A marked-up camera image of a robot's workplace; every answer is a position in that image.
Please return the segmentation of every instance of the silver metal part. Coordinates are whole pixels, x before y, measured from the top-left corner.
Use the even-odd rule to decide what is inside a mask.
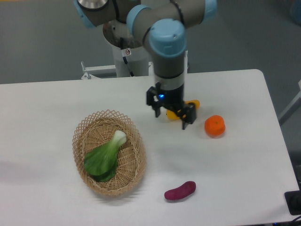
[[[162,90],[174,90],[179,88],[184,83],[184,73],[172,79],[163,79],[155,74],[155,84],[161,83]]]
[[[79,4],[88,9],[99,9],[107,4],[108,0],[78,0]]]
[[[120,40],[122,34],[125,35],[124,37],[122,37],[123,43],[121,43]],[[119,22],[111,21],[105,23],[103,25],[103,35],[110,44],[119,48],[137,48],[142,46],[142,43],[140,41],[134,39],[129,33],[124,31],[124,27],[122,27],[122,23]]]

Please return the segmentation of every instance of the yellow object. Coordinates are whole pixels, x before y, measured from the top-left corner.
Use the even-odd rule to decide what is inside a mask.
[[[193,103],[196,106],[196,110],[199,108],[200,103],[198,100],[188,100],[185,101],[186,104]],[[166,115],[170,120],[179,120],[180,117],[176,116],[176,114],[170,110],[166,110]]]

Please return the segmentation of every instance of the purple sweet potato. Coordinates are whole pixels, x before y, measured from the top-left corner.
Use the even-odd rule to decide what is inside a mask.
[[[193,181],[187,181],[180,187],[175,189],[169,190],[164,193],[164,197],[167,200],[179,200],[187,197],[188,195],[192,194],[196,190],[196,183]]]

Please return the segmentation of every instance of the green leaf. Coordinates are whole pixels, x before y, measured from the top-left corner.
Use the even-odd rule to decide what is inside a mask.
[[[100,176],[110,171],[116,161],[119,148],[126,141],[126,134],[117,130],[109,142],[94,148],[86,154],[84,159],[85,170],[92,176]]]
[[[92,176],[92,177],[96,182],[109,181],[109,180],[111,180],[111,178],[113,178],[115,176],[117,166],[118,166],[118,159],[116,158],[116,161],[115,161],[114,165],[112,166],[112,168],[109,171],[105,172],[102,175]]]

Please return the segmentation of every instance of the black cable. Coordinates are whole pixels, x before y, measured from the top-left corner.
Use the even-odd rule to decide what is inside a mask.
[[[174,1],[170,1],[170,3],[172,3],[177,8],[179,16],[180,16],[181,23],[183,25],[185,25],[185,23],[184,23],[184,16],[183,16],[183,13],[182,13],[182,10],[181,10],[179,4],[177,2],[174,2]]]
[[[112,0],[112,2],[113,2],[113,6],[115,8],[116,20],[122,24],[126,24],[126,21],[122,21],[119,19],[120,13],[119,13],[119,8],[118,8],[118,4],[117,4],[116,0]]]
[[[294,220],[292,220],[291,222],[296,222],[297,220],[299,220],[301,218],[301,216],[298,216],[297,218],[295,218]]]
[[[120,38],[120,50],[121,51],[123,50],[123,42],[124,42],[124,39]],[[123,62],[126,64],[131,77],[135,77],[130,65],[128,64],[127,58],[125,56],[122,56],[122,59],[123,59]]]

